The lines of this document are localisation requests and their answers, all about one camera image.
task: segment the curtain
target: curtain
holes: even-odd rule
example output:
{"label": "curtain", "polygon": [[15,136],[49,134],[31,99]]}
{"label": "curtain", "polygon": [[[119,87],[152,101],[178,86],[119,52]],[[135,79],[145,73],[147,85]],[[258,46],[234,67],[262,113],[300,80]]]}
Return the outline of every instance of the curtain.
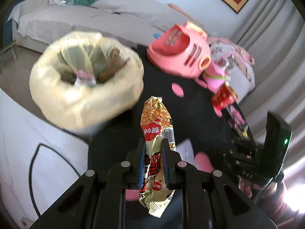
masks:
{"label": "curtain", "polygon": [[232,41],[254,57],[256,88],[241,103],[255,140],[264,142],[269,110],[293,129],[286,185],[305,183],[305,26],[291,0],[261,0]]}

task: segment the noodle snack package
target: noodle snack package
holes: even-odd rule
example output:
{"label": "noodle snack package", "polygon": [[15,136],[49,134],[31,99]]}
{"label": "noodle snack package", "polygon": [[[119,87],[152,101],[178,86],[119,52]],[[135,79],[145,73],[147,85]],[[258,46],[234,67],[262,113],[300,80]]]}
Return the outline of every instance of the noodle snack package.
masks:
{"label": "noodle snack package", "polygon": [[170,149],[176,150],[170,114],[161,97],[152,96],[144,103],[141,129],[145,137],[145,170],[139,200],[149,208],[149,214],[160,218],[173,197],[174,190],[165,185],[161,160],[161,141],[168,139]]}

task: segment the black tabletop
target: black tabletop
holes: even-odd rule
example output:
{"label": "black tabletop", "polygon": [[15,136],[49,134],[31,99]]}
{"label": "black tabletop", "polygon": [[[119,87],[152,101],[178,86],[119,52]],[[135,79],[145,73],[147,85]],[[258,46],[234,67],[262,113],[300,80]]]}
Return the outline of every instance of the black tabletop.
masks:
{"label": "black tabletop", "polygon": [[[176,144],[189,138],[194,155],[205,152],[212,165],[222,168],[222,148],[233,148],[231,139],[235,132],[228,125],[228,114],[218,117],[210,103],[213,95],[193,80],[163,73],[151,65],[146,56],[146,47],[138,46],[135,51],[144,66],[144,90],[137,104],[125,113],[112,119],[89,146],[88,168],[95,171],[109,170],[114,164],[124,161],[129,151],[135,150],[139,138],[143,137],[140,118],[144,102],[151,96],[162,97],[173,120]],[[180,85],[184,97],[176,96],[172,83]],[[176,191],[173,200],[162,217],[148,214],[138,201],[126,202],[126,229],[128,228],[182,228],[181,192]]]}

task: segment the white bag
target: white bag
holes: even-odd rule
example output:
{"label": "white bag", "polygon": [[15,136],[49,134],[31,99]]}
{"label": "white bag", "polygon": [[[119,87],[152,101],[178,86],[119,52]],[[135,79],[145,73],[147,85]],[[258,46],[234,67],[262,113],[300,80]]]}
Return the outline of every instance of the white bag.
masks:
{"label": "white bag", "polygon": [[[83,69],[97,76],[105,57],[117,48],[127,64],[103,84],[90,88],[61,81],[61,74]],[[50,45],[34,64],[30,91],[53,124],[77,130],[109,120],[132,108],[143,91],[143,65],[138,54],[100,33],[72,32]]]}

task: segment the white marble surface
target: white marble surface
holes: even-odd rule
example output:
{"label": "white marble surface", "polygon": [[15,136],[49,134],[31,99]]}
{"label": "white marble surface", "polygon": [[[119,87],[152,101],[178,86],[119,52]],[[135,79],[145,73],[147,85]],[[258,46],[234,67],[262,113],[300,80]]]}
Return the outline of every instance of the white marble surface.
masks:
{"label": "white marble surface", "polygon": [[[83,174],[87,169],[88,145],[40,120],[0,89],[0,184],[2,202],[15,222],[35,221],[28,172],[39,143],[62,154]],[[40,148],[33,166],[33,193],[43,213],[75,181],[73,169],[56,153]]]}

